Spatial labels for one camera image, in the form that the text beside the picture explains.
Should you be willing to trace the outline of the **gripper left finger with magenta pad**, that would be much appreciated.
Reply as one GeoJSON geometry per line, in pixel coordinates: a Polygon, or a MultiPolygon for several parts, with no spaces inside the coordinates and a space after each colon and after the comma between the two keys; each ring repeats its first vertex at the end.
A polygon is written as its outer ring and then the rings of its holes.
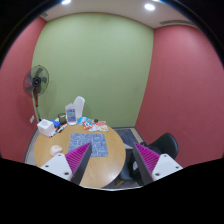
{"type": "Polygon", "coordinates": [[[92,145],[87,143],[67,154],[57,153],[41,169],[79,185],[91,154],[92,145]]]}

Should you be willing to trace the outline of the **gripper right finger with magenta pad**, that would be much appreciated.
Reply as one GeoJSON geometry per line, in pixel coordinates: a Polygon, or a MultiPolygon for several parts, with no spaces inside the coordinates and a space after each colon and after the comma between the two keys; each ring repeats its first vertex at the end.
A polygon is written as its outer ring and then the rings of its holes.
{"type": "Polygon", "coordinates": [[[159,155],[140,144],[135,144],[133,154],[144,185],[182,169],[182,167],[168,154],[159,155]]]}

